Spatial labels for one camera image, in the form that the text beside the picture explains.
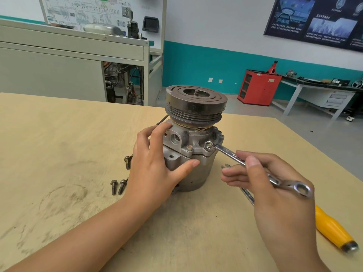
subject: wall poster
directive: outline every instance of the wall poster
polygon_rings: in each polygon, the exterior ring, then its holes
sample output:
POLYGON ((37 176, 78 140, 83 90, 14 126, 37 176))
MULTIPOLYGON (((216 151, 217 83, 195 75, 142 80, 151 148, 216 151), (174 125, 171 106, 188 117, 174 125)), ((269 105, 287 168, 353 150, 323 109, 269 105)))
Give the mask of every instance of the wall poster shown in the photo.
POLYGON ((276 0, 264 34, 363 52, 363 0, 276 0))

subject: ratcheting wrench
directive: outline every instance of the ratcheting wrench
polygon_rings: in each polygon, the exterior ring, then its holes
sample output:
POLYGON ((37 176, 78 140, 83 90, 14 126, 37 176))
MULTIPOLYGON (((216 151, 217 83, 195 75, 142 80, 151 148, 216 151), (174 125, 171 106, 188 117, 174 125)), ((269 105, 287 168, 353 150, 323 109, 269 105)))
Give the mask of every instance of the ratcheting wrench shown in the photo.
MULTIPOLYGON (((227 149, 226 147, 224 147, 222 145, 219 145, 219 144, 214 145, 213 142, 207 141, 204 143, 204 148, 207 151, 218 150, 218 151, 224 153, 225 155, 229 156, 231 159, 237 161, 239 164, 246 166, 246 163, 244 160, 240 159, 233 151, 227 149)), ((270 173, 266 172, 266 174, 274 187, 294 191, 294 192, 298 193, 299 195, 305 196, 307 198, 311 197, 313 194, 310 187, 301 181, 280 180, 270 173)))

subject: table leg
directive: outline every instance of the table leg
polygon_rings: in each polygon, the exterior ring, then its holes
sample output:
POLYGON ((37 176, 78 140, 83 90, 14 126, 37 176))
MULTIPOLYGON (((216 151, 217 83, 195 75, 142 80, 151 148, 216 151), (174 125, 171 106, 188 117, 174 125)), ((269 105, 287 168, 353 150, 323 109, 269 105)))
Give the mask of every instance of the table leg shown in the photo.
POLYGON ((349 104, 350 100, 353 98, 354 94, 349 95, 346 100, 344 100, 344 102, 342 103, 342 105, 340 106, 340 108, 335 112, 335 114, 333 115, 333 117, 331 118, 331 120, 336 120, 339 115, 342 113, 342 111, 347 107, 347 105, 349 104))
POLYGON ((291 99, 290 99, 290 101, 288 103, 288 106, 286 107, 286 109, 284 111, 284 115, 285 116, 289 114, 291 108, 293 107, 293 105, 294 105, 297 97, 299 96, 299 94, 301 92, 301 89, 302 89, 302 85, 301 84, 296 87, 295 92, 293 94, 293 97, 291 97, 291 99))

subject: electrical wire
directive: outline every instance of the electrical wire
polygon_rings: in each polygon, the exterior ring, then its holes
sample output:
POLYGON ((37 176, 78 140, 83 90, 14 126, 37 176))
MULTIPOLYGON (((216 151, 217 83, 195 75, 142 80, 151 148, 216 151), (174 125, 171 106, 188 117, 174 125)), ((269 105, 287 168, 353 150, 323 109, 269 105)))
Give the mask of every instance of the electrical wire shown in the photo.
POLYGON ((163 119, 161 119, 161 121, 159 122, 159 123, 157 123, 157 125, 160 125, 161 123, 163 123, 163 121, 166 119, 166 118, 168 118, 168 114, 163 118, 163 119))

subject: white wall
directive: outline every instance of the white wall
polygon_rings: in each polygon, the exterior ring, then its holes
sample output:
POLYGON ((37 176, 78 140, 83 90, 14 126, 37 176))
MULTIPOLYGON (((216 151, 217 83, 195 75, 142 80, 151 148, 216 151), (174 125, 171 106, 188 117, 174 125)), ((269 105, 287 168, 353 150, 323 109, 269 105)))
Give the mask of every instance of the white wall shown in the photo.
POLYGON ((0 15, 44 22, 39 0, 0 0, 0 15))
POLYGON ((264 36, 275 0, 168 0, 165 40, 363 71, 363 54, 264 36))

